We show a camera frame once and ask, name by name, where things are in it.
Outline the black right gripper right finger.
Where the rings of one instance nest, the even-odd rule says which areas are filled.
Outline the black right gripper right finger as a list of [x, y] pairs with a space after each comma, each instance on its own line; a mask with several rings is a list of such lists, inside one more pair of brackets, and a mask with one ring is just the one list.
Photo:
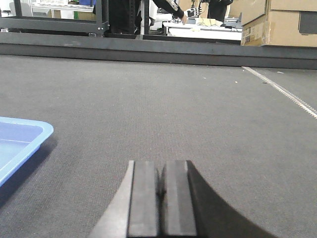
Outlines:
[[166, 162], [161, 177], [163, 238], [272, 238], [231, 207], [194, 164]]

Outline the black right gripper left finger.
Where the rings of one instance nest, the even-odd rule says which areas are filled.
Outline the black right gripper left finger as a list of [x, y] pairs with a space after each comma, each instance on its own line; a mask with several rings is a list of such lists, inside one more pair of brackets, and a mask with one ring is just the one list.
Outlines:
[[156, 238], [159, 235], [158, 173], [154, 163], [129, 161], [126, 174], [90, 238]]

